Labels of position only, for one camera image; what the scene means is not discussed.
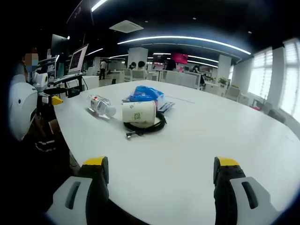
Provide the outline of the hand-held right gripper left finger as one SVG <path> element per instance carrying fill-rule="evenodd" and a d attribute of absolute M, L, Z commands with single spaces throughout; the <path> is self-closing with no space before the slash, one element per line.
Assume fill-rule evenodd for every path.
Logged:
<path fill-rule="evenodd" d="M 103 225 L 109 199 L 108 157 L 90 158 L 53 194 L 45 213 L 54 225 Z"/>

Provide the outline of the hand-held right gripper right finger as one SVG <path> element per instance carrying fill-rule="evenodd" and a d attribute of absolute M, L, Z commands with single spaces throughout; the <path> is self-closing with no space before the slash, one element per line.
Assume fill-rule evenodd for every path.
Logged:
<path fill-rule="evenodd" d="M 217 225 L 271 225 L 280 216 L 269 192 L 231 158 L 214 158 L 213 184 Z"/>

